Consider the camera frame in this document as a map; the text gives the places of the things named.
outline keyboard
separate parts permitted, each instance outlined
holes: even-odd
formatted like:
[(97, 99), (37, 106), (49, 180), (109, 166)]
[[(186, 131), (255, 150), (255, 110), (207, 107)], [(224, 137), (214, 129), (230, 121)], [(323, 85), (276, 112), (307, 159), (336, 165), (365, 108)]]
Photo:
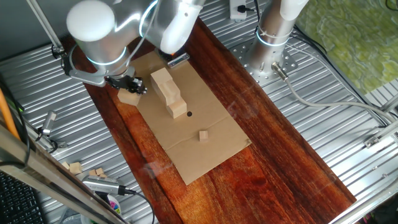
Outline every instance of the keyboard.
[(46, 223), (39, 202), (32, 187), (0, 172), (0, 223)]

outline mounting plate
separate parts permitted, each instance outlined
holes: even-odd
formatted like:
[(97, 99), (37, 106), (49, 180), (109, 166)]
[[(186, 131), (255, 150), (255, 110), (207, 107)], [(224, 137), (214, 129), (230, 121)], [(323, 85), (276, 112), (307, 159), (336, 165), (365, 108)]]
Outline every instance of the mounting plate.
[[(278, 74), (276, 74), (276, 72), (273, 73), (260, 72), (259, 70), (255, 70), (250, 66), (248, 66), (246, 62), (246, 52), (249, 50), (250, 45), (252, 43), (253, 40), (243, 42), (242, 44), (230, 48), (229, 51), (231, 51), (231, 53), (239, 60), (239, 62), (241, 62), (243, 67), (249, 72), (249, 74), (253, 77), (253, 79), (255, 79), (255, 81), (260, 86), (264, 86), (265, 84), (275, 79), (279, 79), (279, 76)], [(280, 66), (286, 73), (293, 72), (299, 67), (296, 61), (290, 56), (290, 54), (286, 50), (284, 50), (283, 57), (284, 57), (284, 62)]]

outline wooden block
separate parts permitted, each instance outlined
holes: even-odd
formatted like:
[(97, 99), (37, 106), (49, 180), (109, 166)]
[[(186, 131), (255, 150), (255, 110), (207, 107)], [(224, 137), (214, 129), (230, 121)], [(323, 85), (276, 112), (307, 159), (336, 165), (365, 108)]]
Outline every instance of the wooden block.
[(81, 168), (81, 164), (79, 162), (74, 162), (74, 163), (70, 164), (69, 166), (70, 166), (69, 171), (72, 174), (75, 174), (75, 175), (81, 174), (82, 168)]
[(96, 169), (95, 172), (97, 173), (97, 175), (101, 175), (104, 173), (104, 170), (102, 168)]
[(207, 131), (199, 131), (199, 141), (205, 142), (208, 140), (208, 132)]
[(181, 98), (177, 102), (172, 103), (169, 106), (166, 106), (166, 109), (175, 119), (178, 116), (185, 114), (187, 112), (187, 103), (184, 101), (183, 98)]
[(138, 95), (137, 93), (130, 93), (126, 89), (122, 88), (119, 90), (118, 98), (122, 103), (137, 106), (141, 95)]
[(63, 162), (62, 165), (63, 165), (65, 168), (67, 168), (67, 170), (69, 170), (69, 165), (68, 165), (67, 162)]
[(162, 68), (150, 75), (150, 80), (157, 85), (163, 84), (169, 80), (173, 80), (170, 73), (167, 71), (166, 68)]
[(173, 80), (169, 80), (160, 85), (156, 84), (156, 82), (152, 82), (152, 86), (154, 87), (155, 92), (159, 96), (159, 98), (166, 104), (166, 106), (175, 103), (179, 99), (181, 99), (181, 92), (177, 85)]
[(95, 170), (90, 170), (88, 171), (88, 175), (97, 175), (97, 173), (95, 172)]

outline cardboard sheet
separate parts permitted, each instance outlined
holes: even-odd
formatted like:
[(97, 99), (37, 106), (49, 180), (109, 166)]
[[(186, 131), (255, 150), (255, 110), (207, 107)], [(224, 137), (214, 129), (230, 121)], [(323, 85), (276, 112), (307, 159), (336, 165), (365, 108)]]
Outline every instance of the cardboard sheet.
[[(187, 185), (250, 145), (249, 138), (188, 62), (167, 68), (187, 102), (187, 111), (192, 112), (191, 116), (183, 114), (175, 119), (150, 83), (150, 74), (166, 64), (151, 52), (132, 65), (148, 88), (137, 108)], [(199, 131), (203, 130), (208, 131), (207, 142), (199, 141)]]

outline gray cable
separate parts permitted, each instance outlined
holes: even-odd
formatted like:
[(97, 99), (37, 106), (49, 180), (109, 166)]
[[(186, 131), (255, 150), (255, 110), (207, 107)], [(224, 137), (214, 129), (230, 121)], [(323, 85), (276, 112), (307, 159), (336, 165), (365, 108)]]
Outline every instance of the gray cable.
[(376, 113), (379, 114), (379, 115), (382, 115), (383, 117), (387, 118), (391, 123), (394, 123), (394, 122), (395, 122), (395, 119), (392, 118), (389, 114), (387, 114), (387, 113), (385, 113), (385, 112), (383, 112), (383, 111), (381, 111), (381, 110), (379, 110), (379, 109), (377, 109), (377, 108), (375, 108), (375, 107), (373, 107), (373, 106), (366, 105), (366, 104), (364, 104), (364, 103), (357, 103), (357, 102), (311, 103), (311, 102), (308, 102), (308, 101), (304, 100), (303, 98), (301, 98), (301, 97), (296, 93), (296, 91), (293, 89), (292, 84), (290, 84), (289, 79), (286, 79), (285, 82), (286, 82), (286, 85), (287, 85), (287, 86), (289, 87), (289, 89), (291, 90), (291, 92), (293, 93), (293, 95), (294, 95), (300, 102), (302, 102), (302, 103), (305, 104), (305, 105), (308, 105), (308, 106), (315, 106), (315, 107), (329, 107), (329, 106), (342, 106), (342, 105), (359, 106), (359, 107), (362, 107), (362, 108), (365, 108), (365, 109), (374, 111), (374, 112), (376, 112)]
[(153, 21), (155, 20), (157, 12), (159, 11), (160, 2), (161, 2), (161, 0), (157, 1), (154, 14), (152, 15), (152, 18), (150, 19), (150, 22), (149, 22), (149, 25), (148, 25), (148, 29), (145, 31), (145, 34), (142, 36), (141, 40), (138, 42), (136, 48), (131, 52), (130, 56), (117, 69), (114, 69), (112, 72), (108, 72), (109, 75), (114, 74), (116, 71), (118, 71), (120, 68), (122, 68), (123, 65), (125, 65), (125, 64), (126, 64), (126, 67), (129, 66), (130, 60), (137, 53), (138, 49), (141, 47), (142, 43), (144, 42), (145, 38), (147, 37), (147, 34), (148, 34), (149, 30), (150, 30), (150, 27), (151, 27)]

